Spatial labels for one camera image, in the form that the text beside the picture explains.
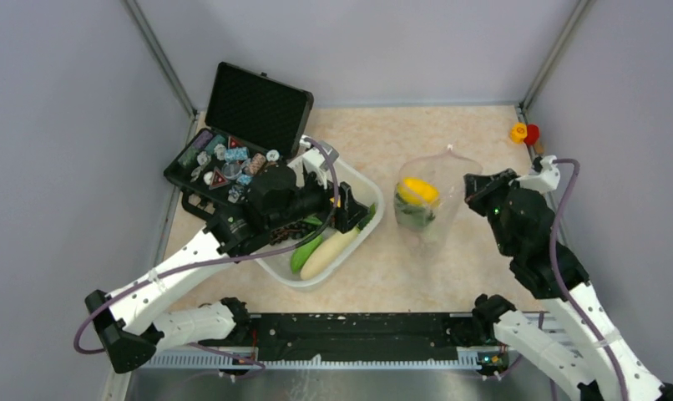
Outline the clear zip top bag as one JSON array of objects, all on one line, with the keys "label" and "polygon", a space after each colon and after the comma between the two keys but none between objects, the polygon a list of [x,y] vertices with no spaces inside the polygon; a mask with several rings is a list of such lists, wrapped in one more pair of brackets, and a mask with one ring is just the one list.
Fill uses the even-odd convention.
[{"label": "clear zip top bag", "polygon": [[476,160],[456,153],[453,145],[437,154],[419,155],[401,166],[392,204],[406,256],[414,261],[435,259],[464,203],[464,176],[482,171]]}]

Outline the green bok choy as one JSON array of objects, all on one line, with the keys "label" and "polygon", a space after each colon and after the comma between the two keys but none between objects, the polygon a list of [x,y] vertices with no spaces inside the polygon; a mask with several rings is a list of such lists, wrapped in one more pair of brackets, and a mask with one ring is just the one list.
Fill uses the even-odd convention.
[{"label": "green bok choy", "polygon": [[395,203],[394,214],[398,225],[411,230],[422,230],[435,220],[431,209],[408,203]]}]

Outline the yellow bell pepper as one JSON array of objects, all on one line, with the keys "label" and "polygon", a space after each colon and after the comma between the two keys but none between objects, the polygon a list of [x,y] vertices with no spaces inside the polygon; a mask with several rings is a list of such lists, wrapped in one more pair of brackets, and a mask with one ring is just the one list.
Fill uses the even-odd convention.
[{"label": "yellow bell pepper", "polygon": [[435,206],[440,201],[439,190],[425,180],[406,177],[396,185],[396,195],[411,205]]}]

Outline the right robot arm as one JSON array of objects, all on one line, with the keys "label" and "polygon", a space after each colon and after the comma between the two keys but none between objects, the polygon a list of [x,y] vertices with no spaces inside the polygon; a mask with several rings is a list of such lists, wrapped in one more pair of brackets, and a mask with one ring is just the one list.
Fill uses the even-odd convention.
[{"label": "right robot arm", "polygon": [[559,242],[561,211],[544,198],[558,186],[557,169],[525,176],[511,169],[466,174],[463,182],[465,204],[486,218],[515,279],[553,315],[574,349],[530,327],[501,296],[482,295],[475,302],[474,337],[513,347],[573,400],[673,400],[673,383],[661,381],[637,358],[588,272]]}]

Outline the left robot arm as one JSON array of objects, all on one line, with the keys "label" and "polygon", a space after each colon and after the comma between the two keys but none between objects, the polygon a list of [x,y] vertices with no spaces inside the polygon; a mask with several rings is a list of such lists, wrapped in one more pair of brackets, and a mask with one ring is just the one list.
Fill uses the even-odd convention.
[{"label": "left robot arm", "polygon": [[237,203],[225,203],[205,218],[204,226],[158,266],[134,282],[91,292],[84,300],[92,327],[117,373],[147,363],[156,353],[204,340],[244,343],[250,315],[235,298],[175,312],[173,304],[217,272],[256,260],[269,270],[299,247],[276,246],[280,229],[315,217],[310,239],[326,233],[344,237],[331,247],[326,264],[306,285],[314,287],[346,260],[382,217],[383,194],[350,165],[307,163],[302,170],[274,165],[252,179]]}]

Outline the green leaf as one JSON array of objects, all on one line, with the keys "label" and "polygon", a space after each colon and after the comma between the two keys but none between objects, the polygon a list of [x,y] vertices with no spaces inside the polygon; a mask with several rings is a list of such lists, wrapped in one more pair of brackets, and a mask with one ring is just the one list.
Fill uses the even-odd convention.
[{"label": "green leaf", "polygon": [[376,212],[377,212],[377,203],[374,202],[368,207],[366,215],[357,223],[356,228],[359,231],[363,231],[372,221],[372,219],[376,215]]}]

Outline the white plastic basket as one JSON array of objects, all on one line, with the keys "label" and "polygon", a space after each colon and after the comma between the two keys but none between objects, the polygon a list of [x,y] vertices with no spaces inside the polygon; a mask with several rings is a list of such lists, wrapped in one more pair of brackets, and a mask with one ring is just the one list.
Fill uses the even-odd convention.
[{"label": "white plastic basket", "polygon": [[384,196],[376,183],[343,160],[336,160],[334,168],[337,178],[351,186],[356,201],[372,209],[372,216],[365,226],[357,225],[356,228],[344,234],[336,229],[325,229],[322,233],[323,241],[306,259],[306,275],[292,271],[293,251],[256,260],[257,264],[270,276],[296,291],[313,291],[328,281],[372,234],[385,214]]}]

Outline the long dark green cucumber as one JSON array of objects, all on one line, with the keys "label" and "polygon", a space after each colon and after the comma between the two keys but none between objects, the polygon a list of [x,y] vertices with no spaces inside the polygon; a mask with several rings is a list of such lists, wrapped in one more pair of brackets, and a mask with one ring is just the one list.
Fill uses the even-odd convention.
[{"label": "long dark green cucumber", "polygon": [[315,230],[323,225],[323,221],[318,216],[308,216],[301,221],[304,227]]}]

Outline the white radish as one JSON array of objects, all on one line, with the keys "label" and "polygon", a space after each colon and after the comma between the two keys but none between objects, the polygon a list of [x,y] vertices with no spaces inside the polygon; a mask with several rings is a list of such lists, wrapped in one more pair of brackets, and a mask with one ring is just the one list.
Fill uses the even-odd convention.
[{"label": "white radish", "polygon": [[360,231],[355,227],[347,233],[336,232],[311,254],[300,271],[302,280],[311,280],[329,267],[338,256],[357,238]]}]

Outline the black grape bunch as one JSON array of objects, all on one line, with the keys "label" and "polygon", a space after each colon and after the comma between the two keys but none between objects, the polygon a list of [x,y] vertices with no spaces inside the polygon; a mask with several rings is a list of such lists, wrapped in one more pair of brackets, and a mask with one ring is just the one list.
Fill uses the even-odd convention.
[{"label": "black grape bunch", "polygon": [[297,221],[281,228],[274,230],[271,233],[270,245],[277,245],[287,240],[301,240],[311,234],[316,229],[314,224],[305,221]]}]

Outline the light green small cucumber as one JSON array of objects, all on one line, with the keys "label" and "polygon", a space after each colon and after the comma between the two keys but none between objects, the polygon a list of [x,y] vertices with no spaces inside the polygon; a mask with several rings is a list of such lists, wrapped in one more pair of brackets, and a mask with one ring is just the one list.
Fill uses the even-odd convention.
[{"label": "light green small cucumber", "polygon": [[290,261],[291,272],[293,274],[297,274],[301,271],[311,254],[315,251],[315,249],[317,249],[317,247],[319,247],[322,242],[323,235],[320,234],[306,244],[297,247],[293,251]]}]

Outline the red yellow emergency button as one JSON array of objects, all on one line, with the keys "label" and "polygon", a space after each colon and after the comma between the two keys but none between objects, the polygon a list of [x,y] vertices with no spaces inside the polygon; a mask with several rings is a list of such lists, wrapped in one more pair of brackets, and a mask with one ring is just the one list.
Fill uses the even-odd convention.
[{"label": "red yellow emergency button", "polygon": [[536,124],[515,124],[509,131],[509,139],[515,144],[525,144],[531,147],[536,155],[544,153],[544,146],[540,139],[540,128]]}]

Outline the black open case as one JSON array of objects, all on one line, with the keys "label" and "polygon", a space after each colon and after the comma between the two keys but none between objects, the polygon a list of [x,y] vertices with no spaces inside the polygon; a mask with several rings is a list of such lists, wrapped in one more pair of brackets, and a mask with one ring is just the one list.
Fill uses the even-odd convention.
[{"label": "black open case", "polygon": [[232,179],[212,185],[204,176],[224,162],[215,147],[247,148],[249,155],[276,150],[283,160],[296,156],[299,141],[314,104],[311,92],[254,73],[231,63],[217,66],[205,127],[180,151],[164,177],[181,192],[181,205],[191,215],[207,220],[205,208],[228,203]]}]

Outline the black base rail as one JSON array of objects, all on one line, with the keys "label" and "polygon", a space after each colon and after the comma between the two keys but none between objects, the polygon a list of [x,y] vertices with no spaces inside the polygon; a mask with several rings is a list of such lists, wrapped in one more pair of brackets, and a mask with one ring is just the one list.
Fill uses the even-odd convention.
[{"label": "black base rail", "polygon": [[172,348],[196,346],[210,364],[250,376],[258,368],[462,368],[502,376],[512,346],[495,339],[491,312],[262,313],[226,298],[165,312],[141,334],[100,330],[114,371],[131,372]]}]

